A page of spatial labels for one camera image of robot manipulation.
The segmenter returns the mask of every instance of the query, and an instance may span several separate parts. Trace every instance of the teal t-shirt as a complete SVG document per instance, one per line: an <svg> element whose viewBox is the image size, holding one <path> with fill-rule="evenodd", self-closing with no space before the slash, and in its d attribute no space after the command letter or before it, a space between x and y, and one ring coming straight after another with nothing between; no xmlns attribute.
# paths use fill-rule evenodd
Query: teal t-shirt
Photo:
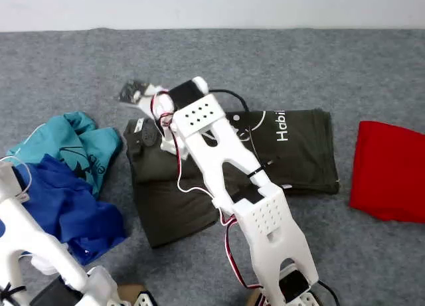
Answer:
<svg viewBox="0 0 425 306"><path fill-rule="evenodd" d="M40 163L47 153L65 162L77 177L91 184L97 198L110 159L121 146L114 128L96 129L94 121L83 112L70 112L50 118L30 137L8 150L7 155L26 163Z"/></svg>

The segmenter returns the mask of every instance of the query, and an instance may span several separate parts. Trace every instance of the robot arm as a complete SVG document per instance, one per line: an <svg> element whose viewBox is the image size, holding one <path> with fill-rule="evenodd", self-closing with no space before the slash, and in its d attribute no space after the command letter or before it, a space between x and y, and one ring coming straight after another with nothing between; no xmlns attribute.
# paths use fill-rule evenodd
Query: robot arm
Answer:
<svg viewBox="0 0 425 306"><path fill-rule="evenodd" d="M117 284L106 269L98 266L86 274L66 248L35 222L16 196L22 191L11 166L0 161L0 220L5 225L5 233L0 237L0 289L6 291L9 287L8 291L12 291L23 286L18 259L28 251L48 261L68 286L82 293L76 306L129 306L128 302L120 301ZM6 306L28 306L30 301L26 291L20 290L0 300L0 305L4 302Z"/></svg>
<svg viewBox="0 0 425 306"><path fill-rule="evenodd" d="M186 92L193 91L193 84L199 89L198 94L185 96ZM166 148L167 144L163 143L163 149L172 153L176 148L180 153L187 150L203 174L204 183L213 195L214 206L227 214L234 214L249 243L252 267L268 303L272 306L288 302L291 302L288 305L301 304L298 297L318 281L318 275L305 236L292 218L283 190L270 181L257 158L240 142L214 95L208 94L208 86L202 78L196 77L186 86L183 84L177 88L177 92L171 90L160 95L161 100L158 99L152 108L156 119L165 112L173 113L167 129L173 131L179 142L175 148ZM179 104L170 104L170 98L174 101L175 97ZM202 137L206 131L212 132L217 146L206 144ZM238 200L232 199L226 191L222 172L224 162L234 165L250 179L251 185L242 191L244 196ZM294 264L280 269L287 259ZM294 272L303 277L299 289L284 296L285 283L291 278L299 278Z"/></svg>

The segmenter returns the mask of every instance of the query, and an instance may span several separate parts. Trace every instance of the dark green t-shirt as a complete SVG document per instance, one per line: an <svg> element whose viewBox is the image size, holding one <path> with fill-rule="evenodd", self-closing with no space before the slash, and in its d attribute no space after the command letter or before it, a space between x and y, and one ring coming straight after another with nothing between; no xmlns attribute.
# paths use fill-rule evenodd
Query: dark green t-shirt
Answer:
<svg viewBox="0 0 425 306"><path fill-rule="evenodd" d="M227 118L245 147L251 149L248 122L254 145L262 162L272 161L266 172L286 194L339 190L333 158L331 117L322 110L287 112L228 113ZM131 165L133 197L141 223L152 247L188 236L213 224L218 212L210 198L199 191L177 189L177 160L162 151L161 136L151 119L137 128L130 120L124 132ZM204 135L214 144L211 133ZM232 165L223 165L230 195L247 185L249 179ZM203 177L188 156L183 162L183 188L201 186Z"/></svg>

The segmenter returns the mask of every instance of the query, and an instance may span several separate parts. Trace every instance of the white wall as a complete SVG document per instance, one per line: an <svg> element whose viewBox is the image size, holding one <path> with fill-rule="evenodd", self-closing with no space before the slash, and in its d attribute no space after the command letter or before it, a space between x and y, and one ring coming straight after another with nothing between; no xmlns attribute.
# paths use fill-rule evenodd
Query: white wall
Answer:
<svg viewBox="0 0 425 306"><path fill-rule="evenodd" d="M0 0L0 31L425 28L425 0Z"/></svg>

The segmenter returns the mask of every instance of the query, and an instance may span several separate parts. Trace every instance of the folded red shirt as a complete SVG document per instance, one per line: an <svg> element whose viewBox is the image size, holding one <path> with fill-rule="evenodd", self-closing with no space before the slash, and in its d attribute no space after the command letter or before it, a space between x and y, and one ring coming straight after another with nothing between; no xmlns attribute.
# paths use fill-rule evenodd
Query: folded red shirt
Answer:
<svg viewBox="0 0 425 306"><path fill-rule="evenodd" d="M350 206L381 220L425 222L425 135L361 121Z"/></svg>

